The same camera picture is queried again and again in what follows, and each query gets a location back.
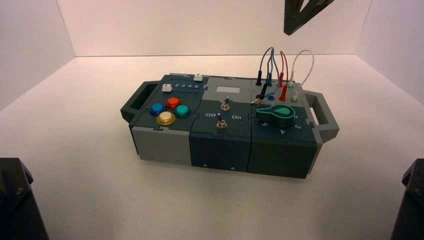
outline yellow button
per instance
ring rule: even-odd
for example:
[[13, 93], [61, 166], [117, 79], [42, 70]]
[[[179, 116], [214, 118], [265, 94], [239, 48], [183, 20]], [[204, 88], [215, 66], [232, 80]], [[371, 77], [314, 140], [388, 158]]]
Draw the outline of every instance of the yellow button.
[[171, 125], [175, 122], [175, 115], [172, 112], [164, 111], [156, 118], [156, 122], [160, 125]]

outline metal toggle switch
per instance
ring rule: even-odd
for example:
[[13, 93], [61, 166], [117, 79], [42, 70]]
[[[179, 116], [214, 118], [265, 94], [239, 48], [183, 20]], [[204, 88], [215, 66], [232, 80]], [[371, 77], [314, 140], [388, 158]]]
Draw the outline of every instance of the metal toggle switch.
[[221, 117], [221, 113], [216, 114], [216, 116], [218, 116], [218, 123], [216, 124], [216, 127], [219, 129], [225, 129], [227, 127], [227, 123]]
[[230, 105], [228, 105], [228, 102], [230, 101], [230, 98], [227, 96], [224, 100], [224, 102], [221, 104], [221, 110], [222, 111], [228, 111], [230, 109]]

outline white floor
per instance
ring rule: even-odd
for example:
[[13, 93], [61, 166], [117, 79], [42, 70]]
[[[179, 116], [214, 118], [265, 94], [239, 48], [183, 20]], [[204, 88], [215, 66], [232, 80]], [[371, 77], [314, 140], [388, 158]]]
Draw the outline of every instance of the white floor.
[[304, 85], [340, 126], [305, 180], [138, 158], [120, 108], [143, 81], [254, 78], [260, 58], [77, 57], [0, 112], [0, 156], [32, 172], [51, 239], [389, 239], [424, 106], [354, 55], [317, 56]]

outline white wire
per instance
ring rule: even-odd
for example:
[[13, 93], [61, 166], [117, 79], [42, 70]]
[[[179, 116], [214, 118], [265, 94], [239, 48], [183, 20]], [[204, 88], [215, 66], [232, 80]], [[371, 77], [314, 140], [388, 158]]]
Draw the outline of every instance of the white wire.
[[312, 69], [314, 68], [314, 63], [315, 63], [315, 55], [314, 55], [314, 53], [311, 51], [311, 50], [309, 50], [309, 49], [305, 49], [305, 50], [302, 50], [301, 52], [299, 52], [299, 54], [294, 58], [294, 61], [293, 61], [293, 66], [291, 66], [291, 77], [290, 77], [290, 79], [292, 80], [293, 79], [293, 75], [295, 74], [295, 63], [296, 63], [296, 60], [298, 59], [298, 57], [302, 54], [302, 53], [304, 53], [304, 52], [310, 52], [310, 54], [312, 54], [312, 65], [310, 66], [310, 70], [309, 70], [309, 72], [308, 72], [308, 74], [306, 75], [306, 77], [305, 77], [305, 80], [303, 80], [303, 82], [300, 84], [301, 86], [306, 82], [306, 80], [308, 79], [308, 77], [309, 77], [309, 75], [311, 74], [311, 72], [312, 72]]

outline red button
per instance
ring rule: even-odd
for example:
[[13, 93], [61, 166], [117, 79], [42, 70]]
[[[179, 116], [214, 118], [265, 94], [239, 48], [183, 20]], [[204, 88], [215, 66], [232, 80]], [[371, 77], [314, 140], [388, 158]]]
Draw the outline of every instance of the red button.
[[176, 109], [179, 105], [181, 105], [181, 100], [178, 97], [170, 97], [166, 101], [166, 107], [169, 109]]

